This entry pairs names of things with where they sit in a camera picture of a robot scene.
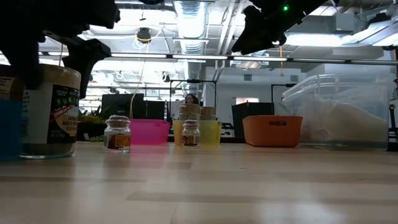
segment orange basket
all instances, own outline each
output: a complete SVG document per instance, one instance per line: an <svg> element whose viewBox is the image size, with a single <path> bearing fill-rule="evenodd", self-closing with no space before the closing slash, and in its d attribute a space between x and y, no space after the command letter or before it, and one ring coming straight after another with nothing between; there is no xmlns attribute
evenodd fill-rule
<svg viewBox="0 0 398 224"><path fill-rule="evenodd" d="M262 147L295 147L299 144L301 116L248 116L243 119L246 143Z"/></svg>

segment window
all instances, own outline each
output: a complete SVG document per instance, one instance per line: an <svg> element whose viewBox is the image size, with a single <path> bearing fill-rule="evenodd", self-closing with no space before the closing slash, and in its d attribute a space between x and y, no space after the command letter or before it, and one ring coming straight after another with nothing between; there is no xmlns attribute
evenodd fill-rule
<svg viewBox="0 0 398 224"><path fill-rule="evenodd" d="M258 98L246 98L246 97L236 97L236 104L241 104L241 103L258 103L260 100Z"/></svg>

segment small glass jar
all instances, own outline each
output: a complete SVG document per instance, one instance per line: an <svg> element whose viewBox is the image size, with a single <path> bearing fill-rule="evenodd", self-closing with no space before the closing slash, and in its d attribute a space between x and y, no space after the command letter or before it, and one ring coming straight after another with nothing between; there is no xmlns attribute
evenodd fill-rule
<svg viewBox="0 0 398 224"><path fill-rule="evenodd" d="M199 123L194 120L186 120L181 133L181 145L184 147L195 147L199 145L200 131Z"/></svg>
<svg viewBox="0 0 398 224"><path fill-rule="evenodd" d="M126 116L112 115L105 121L108 127L104 133L106 152L130 152L130 121Z"/></svg>

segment person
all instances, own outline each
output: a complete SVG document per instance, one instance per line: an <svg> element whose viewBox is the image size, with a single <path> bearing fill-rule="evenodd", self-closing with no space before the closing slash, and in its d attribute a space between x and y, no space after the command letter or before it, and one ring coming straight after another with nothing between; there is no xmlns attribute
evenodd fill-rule
<svg viewBox="0 0 398 224"><path fill-rule="evenodd" d="M199 104L199 100L194 94L190 93L185 97L185 103Z"/></svg>

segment pink container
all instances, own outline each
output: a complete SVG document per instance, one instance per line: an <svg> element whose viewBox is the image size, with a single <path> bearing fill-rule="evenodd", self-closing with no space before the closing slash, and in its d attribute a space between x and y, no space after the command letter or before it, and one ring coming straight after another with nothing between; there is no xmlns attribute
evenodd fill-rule
<svg viewBox="0 0 398 224"><path fill-rule="evenodd" d="M169 122L155 119L131 119L131 144L156 145L167 142Z"/></svg>

